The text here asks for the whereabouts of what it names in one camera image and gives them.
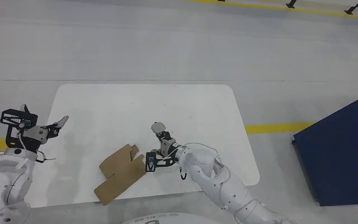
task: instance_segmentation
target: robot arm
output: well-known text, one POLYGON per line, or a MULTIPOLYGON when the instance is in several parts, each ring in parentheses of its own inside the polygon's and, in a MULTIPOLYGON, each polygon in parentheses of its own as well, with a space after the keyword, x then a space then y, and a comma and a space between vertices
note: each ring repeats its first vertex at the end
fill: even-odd
POLYGON ((9 147, 0 155, 0 223, 24 223, 30 206, 24 197, 32 183, 35 163, 49 160, 39 151, 41 144, 58 136, 68 116, 52 125, 37 126, 37 115, 31 114, 26 105, 20 110, 8 109, 0 122, 8 125, 6 144, 9 147), (37 159, 37 153, 43 159, 37 159))
POLYGON ((188 172, 190 178, 199 185, 210 200, 221 209, 226 209, 234 214, 238 223, 293 223, 285 216, 269 210, 261 202, 253 199, 242 181, 231 174, 230 170, 220 162, 218 155, 213 155, 204 149, 190 150, 188 144, 180 146, 168 132, 165 132, 165 126, 162 123, 154 123, 152 130, 161 142, 160 150, 154 151, 154 153, 162 154, 161 156, 164 158, 153 158, 153 152, 147 153, 147 171, 150 171, 149 167, 155 170, 156 166, 169 166, 175 162, 178 163, 180 168, 188 172))

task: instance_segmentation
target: yellow stripe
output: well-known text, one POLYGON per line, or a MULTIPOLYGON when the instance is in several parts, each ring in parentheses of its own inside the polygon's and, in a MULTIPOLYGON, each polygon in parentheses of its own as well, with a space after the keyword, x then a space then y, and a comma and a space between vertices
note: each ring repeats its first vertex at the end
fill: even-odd
POLYGON ((299 132, 314 122, 283 123, 283 124, 259 124, 245 126, 247 134, 265 134, 277 132, 299 132))
POLYGON ((346 13, 337 13, 337 12, 324 12, 318 10, 306 10, 302 8, 287 8, 287 7, 279 7, 279 6, 264 6, 259 4, 246 4, 239 2, 218 2, 217 0, 187 0, 189 2, 200 2, 200 3, 209 3, 209 4, 226 4, 229 6, 240 6, 246 8, 260 8, 266 10, 280 10, 280 11, 291 11, 291 12, 302 12, 302 13, 310 13, 310 14, 318 14, 325 16, 339 16, 339 17, 349 17, 349 18, 358 18, 358 15, 348 15, 346 13))
POLYGON ((0 150, 5 150, 7 149, 7 145, 5 143, 5 139, 4 138, 0 138, 0 150))
MULTIPOLYGON (((286 4, 289 1, 280 1, 280 0, 257 0, 259 2, 268 2, 268 3, 274 3, 274 4, 286 4)), ((310 7, 310 8, 320 8, 320 9, 327 9, 327 10, 346 10, 348 8, 350 8, 350 6, 345 7, 345 6, 330 6, 327 4, 320 4, 320 3, 314 3, 314 2, 296 2, 295 6, 303 6, 303 7, 310 7)))

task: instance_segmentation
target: white table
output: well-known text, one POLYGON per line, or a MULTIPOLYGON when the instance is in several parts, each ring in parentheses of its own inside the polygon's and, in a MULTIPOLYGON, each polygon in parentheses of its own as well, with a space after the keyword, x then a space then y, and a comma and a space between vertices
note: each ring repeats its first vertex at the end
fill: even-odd
MULTIPOLYGON (((61 86, 49 116, 69 120, 57 138, 41 147, 55 161, 37 164, 26 201, 32 207, 98 201, 93 190, 105 181, 98 168, 125 144, 141 152, 159 148, 151 131, 166 125, 179 144, 200 142, 216 148, 232 175, 245 185, 260 179, 235 97, 226 85, 88 85, 61 86)), ((133 198, 199 191, 179 167, 147 173, 118 197, 133 198)))

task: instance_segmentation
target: cardboard box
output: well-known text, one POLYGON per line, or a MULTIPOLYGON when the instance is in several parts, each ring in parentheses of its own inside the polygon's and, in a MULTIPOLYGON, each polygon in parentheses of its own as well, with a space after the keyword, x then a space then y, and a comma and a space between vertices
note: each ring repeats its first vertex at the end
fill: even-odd
POLYGON ((133 160, 139 152, 138 147, 126 144, 111 156, 106 158, 100 169, 106 181, 95 189, 95 194, 105 206, 123 193, 145 174, 143 155, 133 160))

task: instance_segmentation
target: gray floor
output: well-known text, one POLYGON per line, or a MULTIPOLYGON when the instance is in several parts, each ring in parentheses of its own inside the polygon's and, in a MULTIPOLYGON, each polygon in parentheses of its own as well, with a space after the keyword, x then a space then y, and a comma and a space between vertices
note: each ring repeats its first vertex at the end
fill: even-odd
MULTIPOLYGON (((65 83, 218 83, 233 89, 245 124, 313 122, 358 97, 357 22, 184 0, 4 0, 0 109, 27 103, 46 123, 65 83)), ((357 206, 312 198, 292 135, 249 136, 261 175, 252 195, 299 224, 357 223, 357 206)), ((174 211, 234 223, 203 193, 36 208, 28 223, 174 211)))

